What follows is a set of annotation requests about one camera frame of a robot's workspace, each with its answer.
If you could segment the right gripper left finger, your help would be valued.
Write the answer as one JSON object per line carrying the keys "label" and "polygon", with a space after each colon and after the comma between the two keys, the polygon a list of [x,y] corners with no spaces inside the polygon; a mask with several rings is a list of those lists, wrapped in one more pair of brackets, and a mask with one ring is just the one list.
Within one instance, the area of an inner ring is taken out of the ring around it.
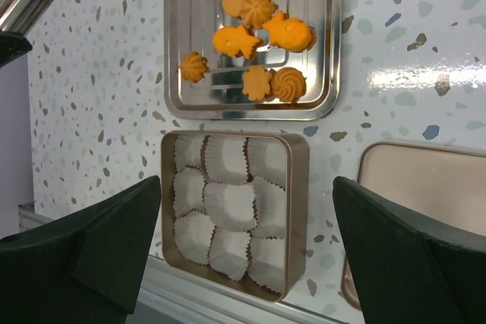
{"label": "right gripper left finger", "polygon": [[161,201],[158,176],[1,240],[3,323],[123,323],[134,312]]}

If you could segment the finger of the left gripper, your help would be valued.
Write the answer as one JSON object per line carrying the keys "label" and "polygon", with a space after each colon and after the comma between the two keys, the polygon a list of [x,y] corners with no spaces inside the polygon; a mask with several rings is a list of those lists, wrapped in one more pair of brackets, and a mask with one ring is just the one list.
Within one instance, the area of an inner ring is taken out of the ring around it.
{"label": "finger of the left gripper", "polygon": [[28,39],[20,33],[0,32],[0,68],[32,50]]}

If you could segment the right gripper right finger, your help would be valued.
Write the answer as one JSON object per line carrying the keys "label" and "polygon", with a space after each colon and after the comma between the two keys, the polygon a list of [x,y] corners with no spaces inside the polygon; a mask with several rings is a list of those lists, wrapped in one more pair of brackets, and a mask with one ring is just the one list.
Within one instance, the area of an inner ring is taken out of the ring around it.
{"label": "right gripper right finger", "polygon": [[485,237],[345,177],[333,205],[367,323],[483,323]]}

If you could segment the orange star swirl cookie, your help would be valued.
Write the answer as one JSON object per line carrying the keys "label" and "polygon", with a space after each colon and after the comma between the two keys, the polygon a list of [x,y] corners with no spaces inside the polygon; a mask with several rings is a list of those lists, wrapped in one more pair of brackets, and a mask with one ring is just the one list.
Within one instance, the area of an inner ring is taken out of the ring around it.
{"label": "orange star swirl cookie", "polygon": [[182,79],[192,83],[201,81],[205,77],[205,73],[209,71],[207,60],[198,52],[185,55],[178,68],[181,71]]}

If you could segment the orange fish cookie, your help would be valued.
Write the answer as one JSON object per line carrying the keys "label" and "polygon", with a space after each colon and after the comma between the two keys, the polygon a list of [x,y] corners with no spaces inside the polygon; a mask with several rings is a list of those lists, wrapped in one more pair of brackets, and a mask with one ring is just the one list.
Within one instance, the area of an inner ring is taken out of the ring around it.
{"label": "orange fish cookie", "polygon": [[251,59],[261,39],[254,36],[245,25],[227,26],[218,29],[213,35],[213,46],[219,53],[228,56],[242,54]]}
{"label": "orange fish cookie", "polygon": [[312,27],[298,17],[289,17],[280,10],[262,24],[268,32],[269,44],[288,52],[310,50],[315,44],[315,32]]}

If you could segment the orange ridged flower cookie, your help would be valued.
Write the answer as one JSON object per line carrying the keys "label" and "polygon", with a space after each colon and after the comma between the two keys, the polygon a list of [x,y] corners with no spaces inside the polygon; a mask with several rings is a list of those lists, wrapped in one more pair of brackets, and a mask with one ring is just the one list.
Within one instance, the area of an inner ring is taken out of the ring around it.
{"label": "orange ridged flower cookie", "polygon": [[242,0],[240,17],[245,26],[262,29],[276,11],[273,0]]}

